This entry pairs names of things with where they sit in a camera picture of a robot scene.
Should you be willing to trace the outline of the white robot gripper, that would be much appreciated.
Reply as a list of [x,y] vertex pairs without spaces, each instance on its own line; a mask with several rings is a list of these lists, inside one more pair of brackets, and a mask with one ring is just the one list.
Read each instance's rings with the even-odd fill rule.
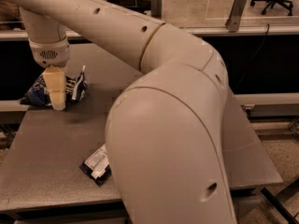
[[55,110],[64,110],[66,78],[64,71],[59,67],[65,67],[69,60],[68,40],[65,38],[61,41],[49,44],[41,44],[29,40],[29,45],[34,60],[40,66],[46,68],[43,72],[43,78],[50,94],[52,107]]

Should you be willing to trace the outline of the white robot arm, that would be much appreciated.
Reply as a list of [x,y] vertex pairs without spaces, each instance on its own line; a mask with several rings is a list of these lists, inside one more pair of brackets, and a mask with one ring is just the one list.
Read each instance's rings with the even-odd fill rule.
[[9,0],[49,16],[142,72],[111,107],[112,175],[133,224],[236,224],[222,156],[229,95],[201,38],[103,0]]

